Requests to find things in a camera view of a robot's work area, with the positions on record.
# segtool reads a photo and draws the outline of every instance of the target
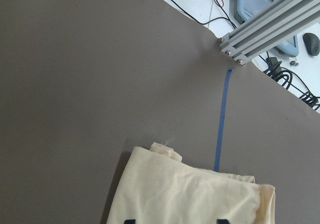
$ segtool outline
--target black mouse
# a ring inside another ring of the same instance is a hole
[[[308,54],[311,56],[317,56],[320,52],[319,38],[313,33],[305,33],[302,38]]]

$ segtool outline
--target blue tape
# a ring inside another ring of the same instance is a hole
[[[218,140],[216,143],[216,151],[215,151],[215,161],[214,161],[214,171],[219,172],[220,169],[220,156],[221,156],[221,148],[222,148],[222,140],[224,135],[224,125],[225,125],[225,114],[226,114],[226,105],[227,105],[227,96],[228,96],[228,88],[229,81],[231,77],[232,69],[229,69],[226,73],[226,79],[224,81],[224,88],[222,94],[222,104],[221,104],[221,112],[220,112],[220,121],[219,121],[219,131],[218,131]]]

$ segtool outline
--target beige cloth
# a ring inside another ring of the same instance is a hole
[[[274,224],[275,188],[254,177],[197,169],[173,149],[135,147],[115,193],[107,224]]]

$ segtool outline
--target blue tape strip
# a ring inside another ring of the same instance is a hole
[[[226,79],[224,81],[221,112],[220,112],[220,121],[219,121],[218,140],[216,143],[215,161],[214,161],[214,171],[215,172],[219,172],[219,168],[220,168],[220,156],[221,156],[221,148],[222,148],[222,139],[223,139],[223,135],[224,135],[225,114],[226,114],[225,108],[227,105],[226,101],[227,101],[231,73],[232,73],[232,69],[229,69],[226,73],[226,77],[225,77]]]

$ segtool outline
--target white floor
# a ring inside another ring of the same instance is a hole
[[[165,0],[174,8],[179,10],[170,0]],[[207,22],[210,19],[219,16],[225,16],[220,8],[215,4],[213,0],[174,0],[177,2],[182,8],[184,8],[187,12],[189,12],[193,17],[195,17],[200,22]],[[224,0],[224,9],[229,14],[229,1]],[[230,16],[230,18],[234,21],[234,23],[238,26],[239,24],[235,21],[235,19]],[[215,36],[222,37],[226,33],[231,32],[233,28],[229,24],[227,20],[219,19],[215,20],[207,25],[205,25],[208,29],[210,29]],[[298,37],[298,46],[299,46],[299,55],[295,58],[289,58],[279,54],[275,49],[271,49],[269,54],[271,57],[277,57],[278,60],[282,61],[281,66],[286,67],[296,74],[300,76],[300,78],[306,83],[311,92],[320,96],[320,55],[316,57],[309,56],[305,45],[302,39],[302,35],[306,32],[311,32],[320,37],[320,24],[316,23],[315,25],[307,28],[304,32],[297,34]],[[290,66],[290,61],[296,60],[299,63],[299,66]],[[254,58],[253,63],[260,69],[267,69],[266,63],[261,60],[259,57]],[[293,77],[292,83],[301,89],[301,91],[306,92],[307,89],[304,85],[296,78]],[[296,96],[301,96],[301,93],[297,91],[295,88],[290,87],[289,91]]]

